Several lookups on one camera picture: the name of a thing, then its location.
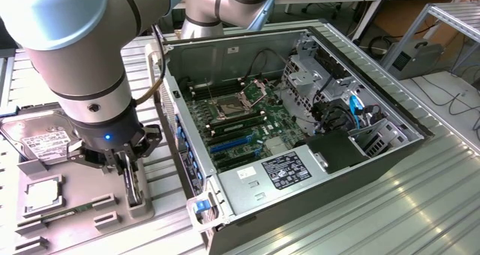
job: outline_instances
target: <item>desk leg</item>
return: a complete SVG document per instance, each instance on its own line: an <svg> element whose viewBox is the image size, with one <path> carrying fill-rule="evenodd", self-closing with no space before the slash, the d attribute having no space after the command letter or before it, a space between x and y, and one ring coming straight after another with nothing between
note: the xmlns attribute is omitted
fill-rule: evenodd
<svg viewBox="0 0 480 255"><path fill-rule="evenodd" d="M292 4L285 5L285 13L292 13Z"/></svg>
<svg viewBox="0 0 480 255"><path fill-rule="evenodd" d="M463 0L452 0L452 3L458 3L458 2L460 2L460 1L463 1ZM431 37L434 36L434 34L435 34L435 32L438 31L439 27L440 27L440 24L438 24L434 28L431 28L431 29L427 31L426 35L423 36L423 38L424 38L426 40L431 39Z"/></svg>
<svg viewBox="0 0 480 255"><path fill-rule="evenodd" d="M366 13L366 16L363 17L362 21L359 22L359 28L358 28L358 31L355 32L355 35L353 35L353 38L352 40L358 39L360 37L360 34L367 26L367 23L368 21L371 20L372 18L372 15L379 7L379 4L380 4L380 1L374 1L368 10L367 10L367 13Z"/></svg>

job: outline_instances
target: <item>hard drive label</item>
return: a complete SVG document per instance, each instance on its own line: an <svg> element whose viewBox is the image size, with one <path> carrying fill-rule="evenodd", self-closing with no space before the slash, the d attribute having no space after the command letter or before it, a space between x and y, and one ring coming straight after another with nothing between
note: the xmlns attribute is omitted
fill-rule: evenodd
<svg viewBox="0 0 480 255"><path fill-rule="evenodd" d="M312 177L296 152L263 162L263 165L277 189L285 189Z"/></svg>
<svg viewBox="0 0 480 255"><path fill-rule="evenodd" d="M23 138L22 141L42 161L67 156L70 138L65 130Z"/></svg>

